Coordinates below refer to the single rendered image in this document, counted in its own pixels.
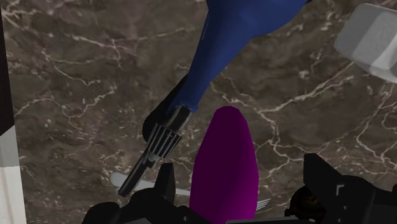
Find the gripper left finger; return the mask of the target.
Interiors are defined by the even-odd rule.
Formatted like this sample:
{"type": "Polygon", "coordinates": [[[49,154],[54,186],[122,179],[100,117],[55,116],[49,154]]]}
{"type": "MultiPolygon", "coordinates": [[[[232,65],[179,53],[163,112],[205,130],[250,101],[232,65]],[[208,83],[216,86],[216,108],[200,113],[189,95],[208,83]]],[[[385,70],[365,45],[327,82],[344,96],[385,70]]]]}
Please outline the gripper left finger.
{"type": "Polygon", "coordinates": [[[172,163],[161,165],[153,188],[135,192],[128,204],[103,202],[92,206],[81,224],[211,224],[186,206],[175,206],[172,163]]]}

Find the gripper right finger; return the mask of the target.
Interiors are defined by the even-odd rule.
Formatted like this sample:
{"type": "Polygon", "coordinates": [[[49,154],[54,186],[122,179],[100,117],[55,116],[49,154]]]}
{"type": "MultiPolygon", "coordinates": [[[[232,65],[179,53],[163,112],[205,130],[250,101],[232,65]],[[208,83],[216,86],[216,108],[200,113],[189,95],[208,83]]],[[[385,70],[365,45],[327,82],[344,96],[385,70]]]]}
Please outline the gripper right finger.
{"type": "Polygon", "coordinates": [[[397,184],[390,192],[342,175],[315,153],[304,155],[303,182],[285,216],[307,224],[397,224],[397,184]]]}

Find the purple oval object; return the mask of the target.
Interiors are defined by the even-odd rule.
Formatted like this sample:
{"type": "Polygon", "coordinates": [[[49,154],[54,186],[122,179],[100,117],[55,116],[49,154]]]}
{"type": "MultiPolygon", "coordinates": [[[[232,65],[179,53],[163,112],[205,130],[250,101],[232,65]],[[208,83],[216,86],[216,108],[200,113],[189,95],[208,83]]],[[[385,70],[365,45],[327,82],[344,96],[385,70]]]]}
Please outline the purple oval object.
{"type": "Polygon", "coordinates": [[[258,185],[247,121],[235,107],[217,109],[195,157],[190,209],[212,224],[253,219],[258,185]]]}

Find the blue hair dryer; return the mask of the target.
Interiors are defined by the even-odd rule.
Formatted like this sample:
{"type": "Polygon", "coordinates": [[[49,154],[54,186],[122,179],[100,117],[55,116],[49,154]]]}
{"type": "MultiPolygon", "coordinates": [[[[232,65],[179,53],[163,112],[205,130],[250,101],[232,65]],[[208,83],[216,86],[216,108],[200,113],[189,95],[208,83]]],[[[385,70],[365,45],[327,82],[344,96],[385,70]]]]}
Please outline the blue hair dryer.
{"type": "Polygon", "coordinates": [[[171,154],[212,80],[249,41],[278,30],[312,0],[205,1],[208,13],[189,71],[146,117],[142,135],[147,147],[119,188],[122,197],[134,190],[148,168],[171,154]]]}

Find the white rectangular block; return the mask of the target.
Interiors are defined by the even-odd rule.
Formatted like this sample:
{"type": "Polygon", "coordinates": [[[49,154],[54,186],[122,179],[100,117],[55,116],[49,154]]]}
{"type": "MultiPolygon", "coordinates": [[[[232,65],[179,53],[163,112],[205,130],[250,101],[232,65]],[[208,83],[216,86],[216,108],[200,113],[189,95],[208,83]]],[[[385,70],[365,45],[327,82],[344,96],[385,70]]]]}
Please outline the white rectangular block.
{"type": "Polygon", "coordinates": [[[358,5],[333,47],[367,73],[397,84],[397,10],[358,5]]]}

